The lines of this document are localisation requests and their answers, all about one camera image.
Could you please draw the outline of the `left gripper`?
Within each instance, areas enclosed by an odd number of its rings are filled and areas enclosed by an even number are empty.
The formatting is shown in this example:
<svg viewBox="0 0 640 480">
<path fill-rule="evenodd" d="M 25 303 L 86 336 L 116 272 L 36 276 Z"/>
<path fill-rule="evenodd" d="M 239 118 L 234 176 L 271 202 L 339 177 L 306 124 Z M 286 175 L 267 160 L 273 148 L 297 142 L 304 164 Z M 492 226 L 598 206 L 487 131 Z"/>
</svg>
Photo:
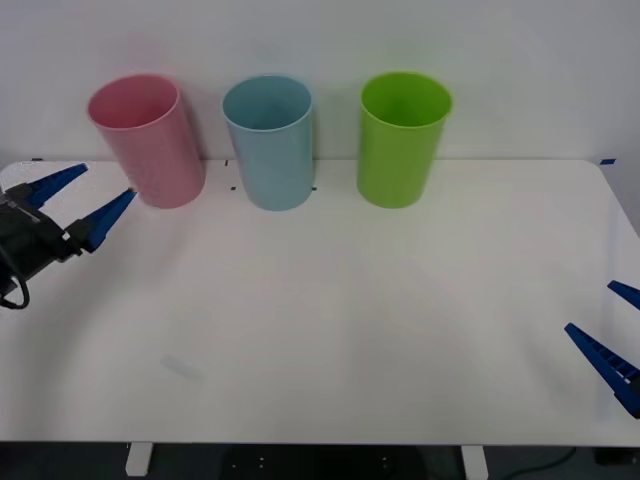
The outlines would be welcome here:
<svg viewBox="0 0 640 480">
<path fill-rule="evenodd" d="M 35 208 L 45 203 L 88 170 L 74 165 L 29 183 L 9 188 L 1 200 L 1 246 L 17 272 L 29 280 L 51 263 L 65 262 L 71 247 L 64 231 Z M 137 193 L 127 189 L 116 198 L 66 228 L 68 242 L 78 251 L 95 252 Z"/>
</svg>

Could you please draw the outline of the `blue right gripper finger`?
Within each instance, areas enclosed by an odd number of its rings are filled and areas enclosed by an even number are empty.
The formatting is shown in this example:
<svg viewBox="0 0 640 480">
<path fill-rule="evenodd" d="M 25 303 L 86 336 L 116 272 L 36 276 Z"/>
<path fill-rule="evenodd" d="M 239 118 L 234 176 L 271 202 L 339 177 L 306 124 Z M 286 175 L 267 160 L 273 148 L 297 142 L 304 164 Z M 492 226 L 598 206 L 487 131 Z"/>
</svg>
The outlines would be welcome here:
<svg viewBox="0 0 640 480">
<path fill-rule="evenodd" d="M 564 331 L 635 419 L 639 418 L 639 369 L 589 336 L 573 323 Z"/>
<path fill-rule="evenodd" d="M 623 298 L 629 304 L 631 304 L 637 310 L 640 309 L 640 290 L 629 286 L 627 284 L 621 283 L 619 281 L 610 281 L 607 285 L 607 288 Z"/>
</svg>

